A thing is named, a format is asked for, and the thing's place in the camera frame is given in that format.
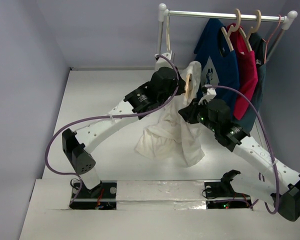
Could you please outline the white t shirt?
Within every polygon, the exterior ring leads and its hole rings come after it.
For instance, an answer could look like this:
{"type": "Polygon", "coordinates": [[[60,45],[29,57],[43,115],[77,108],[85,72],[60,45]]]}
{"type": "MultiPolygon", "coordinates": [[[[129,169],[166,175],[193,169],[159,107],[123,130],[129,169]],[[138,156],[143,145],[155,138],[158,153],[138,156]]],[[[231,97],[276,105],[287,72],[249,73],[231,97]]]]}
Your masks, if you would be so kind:
{"type": "Polygon", "coordinates": [[[192,94],[190,99],[185,94],[175,96],[164,107],[158,123],[146,127],[139,139],[135,151],[151,160],[172,160],[177,166],[189,168],[196,165],[205,156],[199,136],[202,132],[196,124],[189,124],[179,115],[178,110],[187,107],[195,98],[199,89],[202,65],[192,61],[181,72],[185,81],[187,74],[192,74],[192,94]]]}

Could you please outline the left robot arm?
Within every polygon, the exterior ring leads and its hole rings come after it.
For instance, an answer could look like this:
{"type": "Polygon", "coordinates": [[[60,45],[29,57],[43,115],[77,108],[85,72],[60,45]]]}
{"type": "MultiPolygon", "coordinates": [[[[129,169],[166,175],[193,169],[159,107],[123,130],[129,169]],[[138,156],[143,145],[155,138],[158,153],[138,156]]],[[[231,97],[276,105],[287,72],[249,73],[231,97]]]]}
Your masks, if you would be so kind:
{"type": "Polygon", "coordinates": [[[81,192],[91,198],[100,194],[102,181],[91,153],[123,127],[141,120],[162,106],[172,95],[185,93],[185,81],[177,69],[161,67],[150,81],[128,93],[107,115],[76,131],[62,133],[62,150],[76,174],[82,179],[81,192]]]}

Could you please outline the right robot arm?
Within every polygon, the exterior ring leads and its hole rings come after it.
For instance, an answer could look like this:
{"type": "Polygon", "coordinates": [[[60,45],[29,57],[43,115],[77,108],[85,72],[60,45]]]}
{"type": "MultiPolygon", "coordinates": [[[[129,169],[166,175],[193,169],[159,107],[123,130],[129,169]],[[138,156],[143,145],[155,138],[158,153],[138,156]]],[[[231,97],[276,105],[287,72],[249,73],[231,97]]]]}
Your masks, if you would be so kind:
{"type": "Polygon", "coordinates": [[[245,193],[277,208],[286,220],[300,217],[300,173],[271,159],[270,153],[231,121],[230,108],[221,99],[204,101],[193,99],[178,111],[188,124],[202,124],[214,133],[216,141],[238,157],[247,161],[268,182],[252,180],[238,170],[231,170],[221,178],[220,190],[225,196],[245,193]]]}

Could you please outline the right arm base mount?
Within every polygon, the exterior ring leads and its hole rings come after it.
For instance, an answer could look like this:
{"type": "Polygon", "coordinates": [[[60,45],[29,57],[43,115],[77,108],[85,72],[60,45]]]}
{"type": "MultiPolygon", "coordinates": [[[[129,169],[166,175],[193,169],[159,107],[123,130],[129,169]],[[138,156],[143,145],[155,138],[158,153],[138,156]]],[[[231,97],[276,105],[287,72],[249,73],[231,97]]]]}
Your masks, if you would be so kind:
{"type": "Polygon", "coordinates": [[[207,209],[249,209],[252,201],[249,195],[235,192],[231,181],[240,172],[231,170],[226,172],[218,181],[204,183],[201,195],[206,199],[207,209]]]}

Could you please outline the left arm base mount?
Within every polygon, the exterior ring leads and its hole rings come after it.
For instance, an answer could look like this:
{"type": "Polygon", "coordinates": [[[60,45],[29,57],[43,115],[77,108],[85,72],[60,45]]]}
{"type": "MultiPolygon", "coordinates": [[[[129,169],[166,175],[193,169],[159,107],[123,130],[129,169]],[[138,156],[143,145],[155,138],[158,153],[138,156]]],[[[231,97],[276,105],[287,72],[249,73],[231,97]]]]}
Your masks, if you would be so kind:
{"type": "Polygon", "coordinates": [[[72,193],[69,207],[73,210],[116,210],[117,181],[103,181],[96,189],[88,190],[80,182],[70,182],[72,193]]]}

